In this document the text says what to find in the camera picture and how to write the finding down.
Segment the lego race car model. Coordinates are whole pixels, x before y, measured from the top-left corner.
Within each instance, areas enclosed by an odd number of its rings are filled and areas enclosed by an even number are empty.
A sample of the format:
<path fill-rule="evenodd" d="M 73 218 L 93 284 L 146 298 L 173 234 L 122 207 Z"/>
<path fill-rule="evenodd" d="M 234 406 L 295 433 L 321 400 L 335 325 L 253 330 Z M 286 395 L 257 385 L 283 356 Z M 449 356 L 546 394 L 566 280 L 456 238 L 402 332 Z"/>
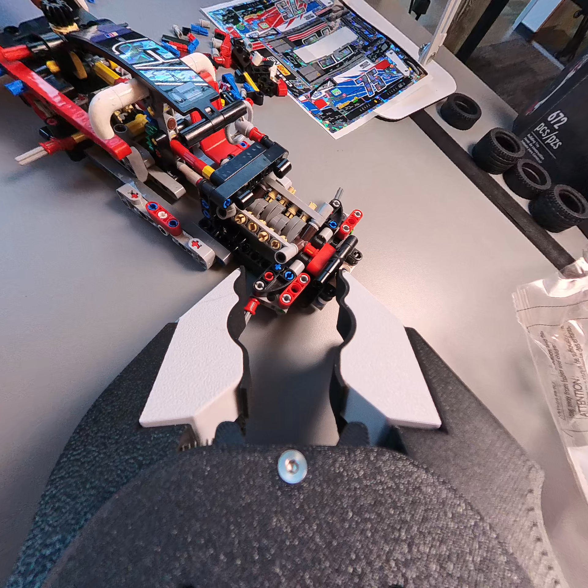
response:
<path fill-rule="evenodd" d="M 287 177 L 289 152 L 253 121 L 264 95 L 231 65 L 217 66 L 210 40 L 196 38 L 183 56 L 127 23 L 92 15 L 85 1 L 39 1 L 42 16 L 1 30 L 1 48 L 26 45 L 21 63 L 89 115 L 96 135 L 131 147 L 116 160 L 1 66 L 5 88 L 43 122 L 42 142 L 19 165 L 65 152 L 90 156 L 122 186 L 119 198 L 204 269 L 231 261 L 256 276 L 245 306 L 285 314 L 322 309 L 336 295 L 340 271 L 361 260 L 342 189 L 305 202 Z"/>

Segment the holographic sticker sheet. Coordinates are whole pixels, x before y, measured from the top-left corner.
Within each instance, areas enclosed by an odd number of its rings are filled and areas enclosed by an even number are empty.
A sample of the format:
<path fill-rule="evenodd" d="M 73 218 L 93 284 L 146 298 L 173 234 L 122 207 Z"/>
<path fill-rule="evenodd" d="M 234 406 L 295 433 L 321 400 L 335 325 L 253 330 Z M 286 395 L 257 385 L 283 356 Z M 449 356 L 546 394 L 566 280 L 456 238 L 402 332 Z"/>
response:
<path fill-rule="evenodd" d="M 234 59 L 262 89 L 277 81 L 333 137 L 373 117 L 402 93 L 427 83 L 409 53 L 341 1 L 233 1 L 203 13 L 236 38 Z"/>

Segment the clear plastic bag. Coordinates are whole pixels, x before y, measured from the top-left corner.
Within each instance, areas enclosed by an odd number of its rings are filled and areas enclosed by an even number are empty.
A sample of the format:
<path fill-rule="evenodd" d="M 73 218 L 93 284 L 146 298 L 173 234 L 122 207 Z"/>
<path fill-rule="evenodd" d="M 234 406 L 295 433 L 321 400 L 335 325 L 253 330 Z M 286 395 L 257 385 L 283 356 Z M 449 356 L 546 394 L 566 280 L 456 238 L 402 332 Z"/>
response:
<path fill-rule="evenodd" d="M 513 294 L 549 410 L 587 498 L 587 251 Z"/>

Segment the pile of mixed lego pieces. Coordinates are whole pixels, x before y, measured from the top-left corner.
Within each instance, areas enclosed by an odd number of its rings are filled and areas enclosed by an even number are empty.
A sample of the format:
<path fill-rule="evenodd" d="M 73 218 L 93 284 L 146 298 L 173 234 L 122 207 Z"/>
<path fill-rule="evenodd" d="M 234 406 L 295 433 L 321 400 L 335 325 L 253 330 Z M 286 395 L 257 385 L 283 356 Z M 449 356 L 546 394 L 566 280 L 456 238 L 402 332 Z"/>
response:
<path fill-rule="evenodd" d="M 197 37 L 210 40 L 209 56 L 217 66 L 232 66 L 268 96 L 282 96 L 284 87 L 296 98 L 318 109 L 333 96 L 384 104 L 410 84 L 425 78 L 424 69 L 385 35 L 367 25 L 371 32 L 358 47 L 356 35 L 336 42 L 320 52 L 318 42 L 329 40 L 336 28 L 319 19 L 303 23 L 301 16 L 283 14 L 282 3 L 271 9 L 248 9 L 245 5 L 211 11 L 211 21 L 183 27 L 180 34 L 162 35 L 183 56 L 193 54 Z M 329 59 L 335 51 L 334 60 Z"/>

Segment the black lego box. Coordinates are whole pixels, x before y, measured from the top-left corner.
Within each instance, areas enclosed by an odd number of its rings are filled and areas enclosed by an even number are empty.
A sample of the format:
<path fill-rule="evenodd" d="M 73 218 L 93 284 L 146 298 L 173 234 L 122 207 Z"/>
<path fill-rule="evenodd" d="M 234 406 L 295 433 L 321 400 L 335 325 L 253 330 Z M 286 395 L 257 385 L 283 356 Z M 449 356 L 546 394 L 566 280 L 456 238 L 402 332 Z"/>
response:
<path fill-rule="evenodd" d="M 553 183 L 587 196 L 587 51 L 517 116 L 512 131 Z"/>

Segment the black rubber tire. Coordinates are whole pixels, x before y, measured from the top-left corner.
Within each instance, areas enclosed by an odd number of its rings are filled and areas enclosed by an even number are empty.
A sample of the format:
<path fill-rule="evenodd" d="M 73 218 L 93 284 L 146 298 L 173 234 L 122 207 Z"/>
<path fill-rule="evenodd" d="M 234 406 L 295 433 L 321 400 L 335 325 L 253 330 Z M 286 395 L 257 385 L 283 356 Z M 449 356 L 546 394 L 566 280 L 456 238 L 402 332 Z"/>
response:
<path fill-rule="evenodd" d="M 494 128 L 474 145 L 472 158 L 482 170 L 498 175 L 512 168 L 525 153 L 525 147 L 515 134 Z"/>
<path fill-rule="evenodd" d="M 555 185 L 530 201 L 529 213 L 547 231 L 562 232 L 587 220 L 587 200 L 567 185 Z"/>
<path fill-rule="evenodd" d="M 503 174 L 505 184 L 518 196 L 533 200 L 548 191 L 552 181 L 548 172 L 531 159 L 520 159 Z"/>
<path fill-rule="evenodd" d="M 452 93 L 439 109 L 441 118 L 453 128 L 467 130 L 481 117 L 481 107 L 469 96 Z"/>

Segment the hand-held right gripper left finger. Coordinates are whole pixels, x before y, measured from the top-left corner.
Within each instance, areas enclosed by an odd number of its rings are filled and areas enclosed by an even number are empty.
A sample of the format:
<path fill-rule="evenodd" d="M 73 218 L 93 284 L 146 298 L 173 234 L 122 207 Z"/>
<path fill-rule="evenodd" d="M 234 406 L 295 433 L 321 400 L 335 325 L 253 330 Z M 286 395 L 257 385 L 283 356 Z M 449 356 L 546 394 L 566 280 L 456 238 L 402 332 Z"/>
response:
<path fill-rule="evenodd" d="M 234 270 L 178 320 L 139 418 L 144 428 L 189 424 L 197 437 L 248 418 L 251 373 L 239 342 L 248 300 L 246 271 Z"/>

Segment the red black lego beam assembly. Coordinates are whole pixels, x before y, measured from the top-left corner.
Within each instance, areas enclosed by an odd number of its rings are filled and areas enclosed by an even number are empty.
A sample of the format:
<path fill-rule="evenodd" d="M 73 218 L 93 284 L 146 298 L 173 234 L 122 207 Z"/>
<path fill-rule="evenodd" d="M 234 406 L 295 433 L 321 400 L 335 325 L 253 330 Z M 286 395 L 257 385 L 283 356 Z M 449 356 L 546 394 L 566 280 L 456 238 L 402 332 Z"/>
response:
<path fill-rule="evenodd" d="M 37 98 L 46 101 L 55 113 L 77 128 L 86 139 L 102 147 L 114 159 L 121 160 L 131 154 L 128 143 L 117 136 L 107 140 L 100 139 L 92 129 L 87 112 L 21 63 L 22 58 L 30 56 L 32 52 L 26 45 L 1 48 L 1 65 L 12 77 L 22 81 Z"/>

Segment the white stand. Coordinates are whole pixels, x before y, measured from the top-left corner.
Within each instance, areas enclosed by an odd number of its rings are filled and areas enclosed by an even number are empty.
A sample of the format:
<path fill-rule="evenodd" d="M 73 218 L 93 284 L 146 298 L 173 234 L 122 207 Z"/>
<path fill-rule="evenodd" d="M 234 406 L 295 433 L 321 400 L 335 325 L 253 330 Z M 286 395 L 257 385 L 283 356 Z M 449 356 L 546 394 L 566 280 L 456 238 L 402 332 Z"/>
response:
<path fill-rule="evenodd" d="M 455 92 L 455 80 L 435 58 L 462 1 L 448 1 L 433 35 L 392 1 L 378 1 L 376 8 L 365 1 L 345 4 L 405 49 L 428 73 L 422 81 L 378 107 L 375 115 L 399 121 Z"/>

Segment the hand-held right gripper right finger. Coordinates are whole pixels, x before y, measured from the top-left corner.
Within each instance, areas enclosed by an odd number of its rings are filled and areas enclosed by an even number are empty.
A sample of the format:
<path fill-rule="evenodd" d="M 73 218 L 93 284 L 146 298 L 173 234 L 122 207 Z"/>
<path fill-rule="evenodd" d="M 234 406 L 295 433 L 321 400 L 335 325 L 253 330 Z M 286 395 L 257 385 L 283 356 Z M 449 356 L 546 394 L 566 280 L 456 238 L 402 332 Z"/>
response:
<path fill-rule="evenodd" d="M 401 321 L 347 271 L 337 276 L 334 362 L 338 430 L 361 422 L 370 435 L 393 425 L 438 429 L 442 422 Z"/>

